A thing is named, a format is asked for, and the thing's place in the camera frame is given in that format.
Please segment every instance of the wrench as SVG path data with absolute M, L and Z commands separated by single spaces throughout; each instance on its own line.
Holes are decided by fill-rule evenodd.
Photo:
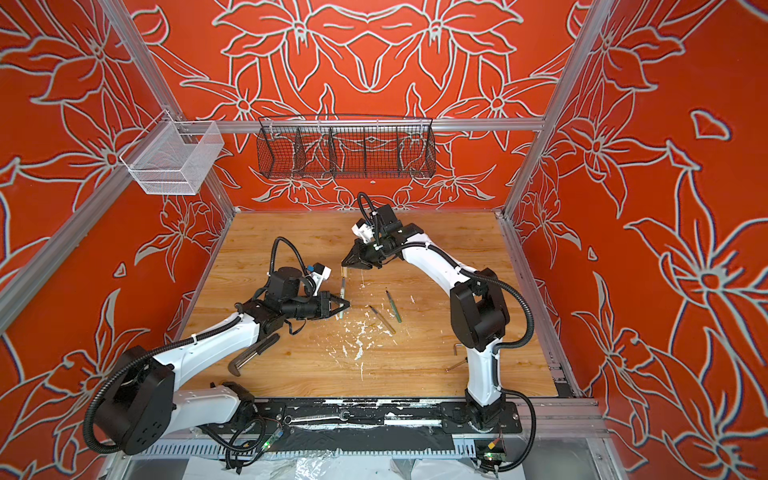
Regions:
M 285 418 L 283 418 L 283 423 L 286 425 L 290 425 L 293 423 L 304 423 L 304 422 L 317 422 L 319 420 L 341 420 L 342 422 L 346 422 L 349 420 L 349 411 L 348 410 L 342 410 L 341 413 L 338 414 L 328 414 L 328 415 L 309 415 L 306 417 L 296 417 L 293 418 L 291 415 L 286 415 Z

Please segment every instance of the orange wallpaper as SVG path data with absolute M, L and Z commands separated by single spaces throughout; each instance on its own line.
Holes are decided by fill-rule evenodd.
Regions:
M 127 0 L 190 119 L 372 113 L 543 115 L 589 2 Z M 429 182 L 269 181 L 252 135 L 228 136 L 217 173 L 243 209 L 343 209 L 361 186 L 407 208 L 504 203 L 531 133 L 438 138 Z
M 97 5 L 2 3 L 0 290 L 160 111 Z
M 174 338 L 225 219 L 132 184 L 2 335 L 0 478 L 95 478 L 84 410 L 120 354 Z
M 0 5 L 0 289 L 159 112 L 98 3 Z M 0 336 L 0 478 L 94 478 L 83 409 L 116 358 L 173 337 L 223 228 L 206 187 L 132 184 Z
M 768 469 L 767 22 L 617 2 L 515 211 L 632 478 Z

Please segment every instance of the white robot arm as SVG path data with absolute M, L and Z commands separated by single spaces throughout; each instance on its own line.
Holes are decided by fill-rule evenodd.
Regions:
M 370 215 L 362 205 L 368 200 Z M 394 256 L 417 266 L 451 299 L 451 326 L 467 349 L 470 423 L 478 431 L 495 427 L 504 408 L 505 389 L 499 382 L 499 351 L 518 348 L 533 337 L 533 316 L 520 294 L 490 269 L 477 271 L 440 250 L 415 224 L 403 225 L 389 205 L 374 208 L 365 194 L 358 196 L 363 218 L 352 228 L 358 237 L 342 266 L 368 270 Z M 503 343 L 509 323 L 503 290 L 523 307 L 527 328 L 522 339 Z
M 274 269 L 279 242 L 293 249 L 301 270 L 289 266 Z M 348 301 L 320 289 L 329 276 L 330 268 L 324 265 L 304 266 L 296 248 L 278 237 L 272 249 L 269 281 L 250 300 L 236 303 L 237 312 L 191 338 L 150 352 L 135 346 L 118 359 L 86 410 L 86 445 L 99 453 L 122 450 L 133 455 L 166 433 L 227 423 L 239 414 L 255 415 L 254 406 L 246 402 L 253 397 L 236 383 L 225 382 L 205 390 L 179 389 L 199 372 L 240 349 L 261 353 L 279 339 L 276 331 L 288 319 L 330 318 L 348 308 Z M 94 424 L 114 445 L 95 438 Z

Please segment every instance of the black wire basket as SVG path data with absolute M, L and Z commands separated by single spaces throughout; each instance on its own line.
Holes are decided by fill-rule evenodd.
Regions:
M 429 178 L 431 118 L 303 115 L 259 118 L 259 173 L 267 178 Z

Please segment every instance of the white wire basket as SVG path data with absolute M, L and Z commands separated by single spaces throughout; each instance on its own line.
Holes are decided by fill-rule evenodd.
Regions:
M 157 124 L 157 135 L 141 155 L 128 162 L 122 159 L 131 176 L 148 194 L 195 195 L 224 146 L 215 121 L 197 143 L 187 143 L 172 121 Z

